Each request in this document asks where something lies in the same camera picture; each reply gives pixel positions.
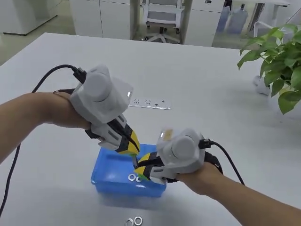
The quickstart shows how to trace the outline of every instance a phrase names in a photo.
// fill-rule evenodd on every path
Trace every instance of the electrical socket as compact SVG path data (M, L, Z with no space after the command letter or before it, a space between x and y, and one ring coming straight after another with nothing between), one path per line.
M153 99L153 98L132 98L130 107L143 107L155 109L171 109L171 102L166 99Z

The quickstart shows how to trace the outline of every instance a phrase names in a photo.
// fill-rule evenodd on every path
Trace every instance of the white desk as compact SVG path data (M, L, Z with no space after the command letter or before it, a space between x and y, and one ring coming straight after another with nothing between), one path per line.
M156 57L145 61L145 52ZM125 112L141 143L155 144L164 125L194 128L227 149L248 186L301 208L301 127L279 122L267 107L267 98L254 91L252 79L260 62L246 64L239 72L239 59L233 49L44 34L0 67L0 103L30 91L55 65L88 70L105 63L112 76L133 85L133 98L172 101L172 110ZM40 90L76 85L66 69L51 75ZM219 203L180 182L168 185L156 202L122 203L136 209L104 202L90 183L98 150L97 142L82 130L36 128L22 144L0 224L123 226L127 218L141 216L143 226L239 225ZM210 152L219 158L225 175L236 180L222 152L217 148ZM0 194L12 157L0 165ZM149 210L138 208L141 205Z
M276 27L277 24L277 14L280 6L287 7L290 5L290 2L286 0L241 0L241 2L245 3L258 3L258 4L274 4L273 15L272 15L272 23L271 26ZM258 21L260 15L255 17L253 21Z

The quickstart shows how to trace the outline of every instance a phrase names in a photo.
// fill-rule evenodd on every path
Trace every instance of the blue plastic box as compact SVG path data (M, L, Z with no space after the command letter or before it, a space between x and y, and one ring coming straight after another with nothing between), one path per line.
M155 145L140 145L140 153L137 158L140 160L146 153L154 151L156 151ZM143 180L140 183L136 180L129 181L127 177L131 173L134 173L134 167L130 156L101 148L91 182L96 186L99 193L161 197L166 189L166 185L151 181Z

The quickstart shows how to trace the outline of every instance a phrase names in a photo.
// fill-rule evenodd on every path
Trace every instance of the metal washer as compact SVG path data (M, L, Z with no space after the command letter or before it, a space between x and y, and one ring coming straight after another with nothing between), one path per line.
M126 222L124 223L124 226L128 226L128 224L127 224L128 222L131 222L130 226L133 226L133 225L134 225L133 219L129 218L129 219L127 219Z
M128 178L129 181L134 181L134 180L136 180L136 175L131 173L130 175L128 175L127 178Z
M142 217L135 217L135 218L134 218L134 224L135 224L136 226L140 226L140 225L142 224Z
M136 181L137 181L138 183L140 183L142 180L141 180L140 177L136 177Z

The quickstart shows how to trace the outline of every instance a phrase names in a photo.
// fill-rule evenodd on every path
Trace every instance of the white wall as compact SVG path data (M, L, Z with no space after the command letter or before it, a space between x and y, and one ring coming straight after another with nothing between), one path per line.
M277 25L285 24L300 8L301 0L288 0L291 4L284 8L280 7L277 16ZM260 21L270 24L273 14L273 4L266 4L265 8L259 18ZM301 24L301 15L298 18L298 23Z

